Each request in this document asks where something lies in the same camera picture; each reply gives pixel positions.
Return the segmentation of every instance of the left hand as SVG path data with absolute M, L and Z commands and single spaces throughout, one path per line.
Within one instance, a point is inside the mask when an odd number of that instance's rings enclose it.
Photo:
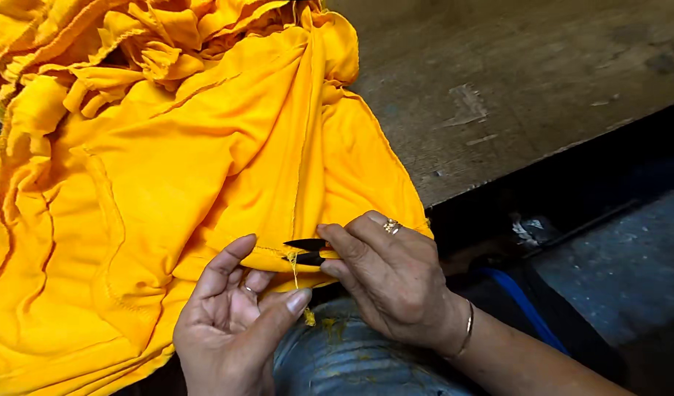
M 205 267 L 181 311 L 173 343 L 191 396 L 274 393 L 274 350 L 312 293 L 273 293 L 258 303 L 275 273 L 252 270 L 240 285 L 240 261 L 254 245 L 254 234 L 227 245 Z

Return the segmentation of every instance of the hand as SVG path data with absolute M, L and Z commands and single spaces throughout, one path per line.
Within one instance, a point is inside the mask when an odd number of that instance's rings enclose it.
M 342 228 L 317 232 L 339 253 L 322 272 L 338 278 L 357 301 L 364 321 L 393 340 L 455 356 L 464 342 L 469 305 L 445 286 L 435 242 L 402 227 L 391 235 L 388 219 L 370 211 Z
M 258 304 L 257 293 L 275 273 L 252 270 L 240 285 L 240 261 L 255 244 L 256 236 L 247 235 L 227 245 L 205 266 L 181 311 L 173 343 L 189 395 L 274 393 L 274 350 L 312 293 L 273 293 Z

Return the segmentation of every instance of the wrist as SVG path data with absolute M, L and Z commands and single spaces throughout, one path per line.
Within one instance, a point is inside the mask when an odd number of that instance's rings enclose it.
M 445 336 L 435 352 L 445 359 L 454 359 L 468 340 L 468 322 L 471 316 L 469 301 L 464 297 L 449 292 L 446 296 L 447 312 L 444 323 Z

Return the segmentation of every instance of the blue cable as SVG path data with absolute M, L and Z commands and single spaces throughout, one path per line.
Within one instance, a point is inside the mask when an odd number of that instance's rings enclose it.
M 538 311 L 535 309 L 530 300 L 528 300 L 525 293 L 523 293 L 523 290 L 520 288 L 520 286 L 518 286 L 513 278 L 508 276 L 508 274 L 505 272 L 493 268 L 479 268 L 477 271 L 491 276 L 491 278 L 493 278 L 493 280 L 496 281 L 496 283 L 498 283 L 500 287 L 502 287 L 503 290 L 505 290 L 514 301 L 516 301 L 518 307 L 520 307 L 530 323 L 532 323 L 535 331 L 538 333 L 545 344 L 555 348 L 567 356 L 570 356 L 567 348 L 562 345 L 560 339 L 554 335 L 549 327 L 547 327 L 545 320 L 542 318 L 542 316 L 540 316 Z

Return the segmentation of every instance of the yellow fabric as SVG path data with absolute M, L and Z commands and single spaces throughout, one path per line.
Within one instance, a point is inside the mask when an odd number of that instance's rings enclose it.
M 317 1 L 0 0 L 0 395 L 146 377 L 239 236 L 280 291 L 283 242 L 319 223 L 376 209 L 431 235 L 357 75 Z

